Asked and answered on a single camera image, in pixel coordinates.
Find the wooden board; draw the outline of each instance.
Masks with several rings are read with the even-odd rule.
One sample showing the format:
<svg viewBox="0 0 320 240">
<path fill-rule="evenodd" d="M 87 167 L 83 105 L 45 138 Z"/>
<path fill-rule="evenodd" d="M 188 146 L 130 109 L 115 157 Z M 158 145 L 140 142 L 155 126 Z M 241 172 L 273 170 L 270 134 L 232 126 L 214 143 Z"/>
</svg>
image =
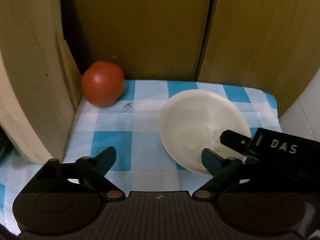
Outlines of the wooden board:
<svg viewBox="0 0 320 240">
<path fill-rule="evenodd" d="M 61 0 L 65 38 L 84 72 L 118 64 L 128 79 L 194 80 L 209 0 Z"/>
<path fill-rule="evenodd" d="M 198 80 L 254 87 L 281 116 L 320 67 L 320 0 L 214 0 Z"/>
<path fill-rule="evenodd" d="M 82 97 L 60 0 L 0 0 L 0 124 L 28 160 L 63 159 Z"/>
</svg>

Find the blue checkered tablecloth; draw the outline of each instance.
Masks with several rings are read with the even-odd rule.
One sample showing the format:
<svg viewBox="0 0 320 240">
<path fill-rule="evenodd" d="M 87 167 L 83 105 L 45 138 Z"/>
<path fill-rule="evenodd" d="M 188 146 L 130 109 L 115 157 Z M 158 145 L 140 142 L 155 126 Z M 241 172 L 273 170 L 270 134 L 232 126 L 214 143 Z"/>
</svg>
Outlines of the blue checkered tablecloth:
<svg viewBox="0 0 320 240">
<path fill-rule="evenodd" d="M 108 108 L 97 108 L 83 98 L 64 162 L 95 156 L 114 146 L 117 160 L 106 177 L 127 195 L 134 190 L 192 193 L 211 177 L 177 164 L 158 133 L 160 109 L 166 100 L 190 89 L 212 91 L 232 101 L 247 119 L 252 136 L 258 127 L 281 131 L 276 100 L 261 90 L 200 82 L 127 80 L 124 95 Z M 12 215 L 13 200 L 40 167 L 25 161 L 16 150 L 0 166 L 0 223 L 13 233 L 19 233 Z"/>
</svg>

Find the metal rivet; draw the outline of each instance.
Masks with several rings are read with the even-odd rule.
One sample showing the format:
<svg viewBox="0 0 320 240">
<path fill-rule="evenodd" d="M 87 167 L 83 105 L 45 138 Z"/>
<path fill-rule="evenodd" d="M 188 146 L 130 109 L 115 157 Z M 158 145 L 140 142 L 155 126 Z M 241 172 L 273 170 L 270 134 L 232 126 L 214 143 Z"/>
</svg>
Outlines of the metal rivet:
<svg viewBox="0 0 320 240">
<path fill-rule="evenodd" d="M 195 192 L 195 196 L 198 198 L 209 198 L 211 193 L 207 190 L 198 190 Z"/>
<path fill-rule="evenodd" d="M 107 193 L 107 196 L 109 198 L 120 198 L 120 197 L 122 197 L 122 192 L 120 190 L 110 190 Z"/>
</svg>

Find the red tomato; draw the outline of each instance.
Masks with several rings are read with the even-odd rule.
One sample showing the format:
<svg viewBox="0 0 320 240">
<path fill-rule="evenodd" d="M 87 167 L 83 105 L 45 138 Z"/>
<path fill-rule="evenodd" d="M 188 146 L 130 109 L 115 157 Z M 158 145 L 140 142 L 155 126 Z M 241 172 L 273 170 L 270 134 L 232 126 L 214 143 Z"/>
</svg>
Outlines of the red tomato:
<svg viewBox="0 0 320 240">
<path fill-rule="evenodd" d="M 84 97 L 90 104 L 107 107 L 124 92 L 124 75 L 116 64 L 95 62 L 84 73 L 81 88 Z"/>
</svg>

